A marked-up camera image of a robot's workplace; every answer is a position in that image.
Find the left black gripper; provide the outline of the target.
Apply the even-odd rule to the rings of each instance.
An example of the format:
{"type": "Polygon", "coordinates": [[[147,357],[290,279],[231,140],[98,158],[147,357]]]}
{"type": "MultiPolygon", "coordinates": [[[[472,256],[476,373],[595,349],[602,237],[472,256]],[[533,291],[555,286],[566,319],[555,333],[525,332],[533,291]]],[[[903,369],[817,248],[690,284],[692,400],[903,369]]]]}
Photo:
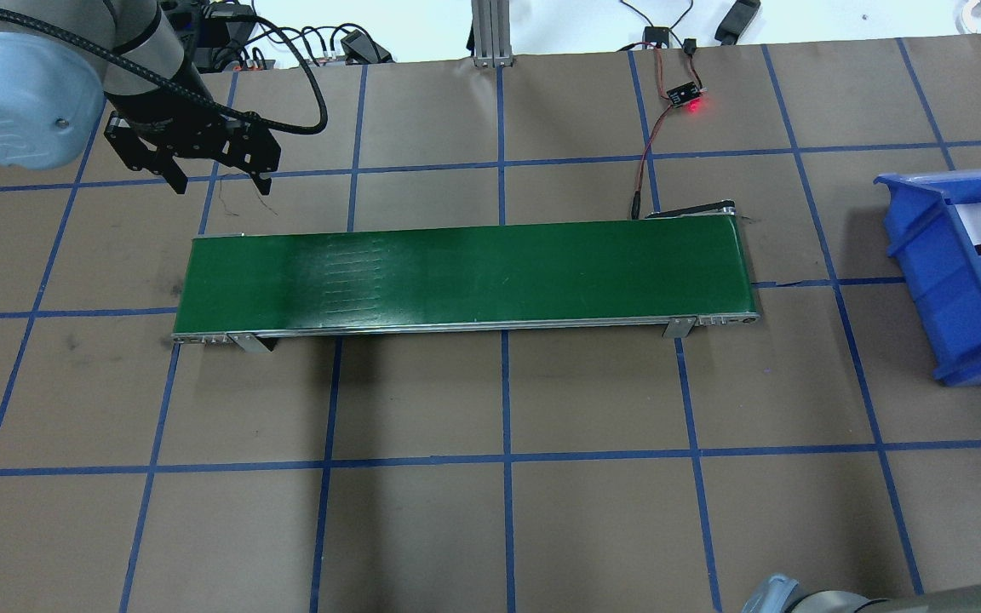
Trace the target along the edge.
{"type": "Polygon", "coordinates": [[[249,176],[258,194],[268,197],[281,156],[275,136],[261,124],[193,112],[180,121],[132,123],[113,110],[106,120],[105,139],[125,167],[151,172],[180,195],[186,194],[188,181],[178,158],[210,159],[238,169],[249,176]]]}

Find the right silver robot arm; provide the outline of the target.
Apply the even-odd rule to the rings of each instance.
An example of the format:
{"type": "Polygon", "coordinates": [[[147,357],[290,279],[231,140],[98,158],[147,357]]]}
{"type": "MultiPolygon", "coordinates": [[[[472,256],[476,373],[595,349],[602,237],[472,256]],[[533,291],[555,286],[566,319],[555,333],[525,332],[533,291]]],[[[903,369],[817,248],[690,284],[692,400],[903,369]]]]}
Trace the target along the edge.
{"type": "Polygon", "coordinates": [[[782,574],[761,582],[743,612],[981,612],[981,583],[898,598],[870,598],[844,590],[807,590],[782,574]]]}

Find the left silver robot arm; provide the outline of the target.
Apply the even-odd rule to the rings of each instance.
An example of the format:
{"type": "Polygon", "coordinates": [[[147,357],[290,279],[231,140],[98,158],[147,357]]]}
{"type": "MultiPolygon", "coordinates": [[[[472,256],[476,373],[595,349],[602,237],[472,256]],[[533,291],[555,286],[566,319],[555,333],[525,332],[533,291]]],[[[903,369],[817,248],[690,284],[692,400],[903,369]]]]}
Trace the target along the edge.
{"type": "Polygon", "coordinates": [[[186,190],[182,159],[211,160],[270,192],[281,150],[269,129],[223,117],[169,20],[166,1],[0,1],[0,166],[55,169],[86,128],[129,170],[186,190]]]}

